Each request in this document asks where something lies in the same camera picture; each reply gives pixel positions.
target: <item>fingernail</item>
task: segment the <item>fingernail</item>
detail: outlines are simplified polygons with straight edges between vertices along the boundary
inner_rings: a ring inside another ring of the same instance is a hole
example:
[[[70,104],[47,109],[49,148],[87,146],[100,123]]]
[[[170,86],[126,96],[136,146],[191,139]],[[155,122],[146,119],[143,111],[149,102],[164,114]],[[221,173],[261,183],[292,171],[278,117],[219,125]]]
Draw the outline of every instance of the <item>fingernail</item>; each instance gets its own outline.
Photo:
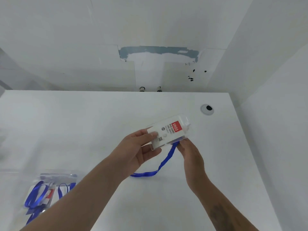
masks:
[[[157,136],[157,132],[155,132],[155,131],[152,132],[152,133],[150,133],[150,134],[151,134],[153,137],[154,137],[154,136]]]

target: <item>hand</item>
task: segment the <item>hand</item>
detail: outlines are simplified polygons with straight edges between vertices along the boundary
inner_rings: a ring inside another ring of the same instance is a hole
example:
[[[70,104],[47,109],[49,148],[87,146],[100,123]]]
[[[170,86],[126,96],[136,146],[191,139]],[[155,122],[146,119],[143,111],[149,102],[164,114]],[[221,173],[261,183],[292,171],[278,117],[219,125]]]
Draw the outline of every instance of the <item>hand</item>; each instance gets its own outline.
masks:
[[[184,157],[184,170],[187,184],[196,194],[200,186],[208,180],[204,169],[203,158],[198,148],[189,139],[181,140],[177,148]]]
[[[152,151],[150,144],[145,145],[155,139],[156,136],[157,132],[148,134],[146,129],[138,130],[126,136],[112,151],[110,157],[119,164],[123,179],[129,177],[144,162],[161,152],[161,148]]]

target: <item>white tabletop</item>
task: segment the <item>white tabletop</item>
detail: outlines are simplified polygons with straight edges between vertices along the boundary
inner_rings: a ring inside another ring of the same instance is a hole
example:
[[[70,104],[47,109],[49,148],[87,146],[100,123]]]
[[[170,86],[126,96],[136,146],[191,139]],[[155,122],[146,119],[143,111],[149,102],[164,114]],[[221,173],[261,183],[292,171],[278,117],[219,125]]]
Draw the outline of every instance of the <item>white tabletop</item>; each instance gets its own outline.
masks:
[[[211,105],[214,114],[202,114],[202,104]],[[210,180],[259,230],[281,231],[227,93],[12,90],[0,98],[0,110],[6,138],[0,170],[21,172],[87,173],[127,134],[183,113],[190,119],[190,139],[204,158]],[[170,147],[163,147],[138,172],[156,170]],[[3,223],[11,214],[1,215]],[[215,230],[187,186],[177,150],[156,176],[121,183],[93,227],[102,229]]]

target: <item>black mark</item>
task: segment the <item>black mark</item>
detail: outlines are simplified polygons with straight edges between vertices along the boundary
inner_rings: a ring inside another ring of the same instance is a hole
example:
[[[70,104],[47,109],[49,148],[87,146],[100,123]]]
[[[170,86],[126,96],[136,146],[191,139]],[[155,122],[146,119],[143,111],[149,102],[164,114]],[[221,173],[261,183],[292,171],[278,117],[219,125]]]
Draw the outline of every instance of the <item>black mark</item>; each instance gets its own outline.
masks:
[[[221,204],[211,209],[210,219],[217,231],[235,231],[228,213]]]

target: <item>blue-gray patch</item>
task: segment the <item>blue-gray patch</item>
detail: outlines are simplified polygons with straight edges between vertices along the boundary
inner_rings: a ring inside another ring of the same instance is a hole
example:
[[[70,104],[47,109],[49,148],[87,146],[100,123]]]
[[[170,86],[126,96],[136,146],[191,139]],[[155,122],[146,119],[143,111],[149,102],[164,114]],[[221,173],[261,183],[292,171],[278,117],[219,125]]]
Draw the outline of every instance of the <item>blue-gray patch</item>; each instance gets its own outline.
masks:
[[[152,54],[179,54],[195,59],[198,62],[199,51],[189,50],[186,47],[160,47],[160,46],[127,46],[119,50],[121,59],[127,59],[129,54],[136,53],[152,53]]]

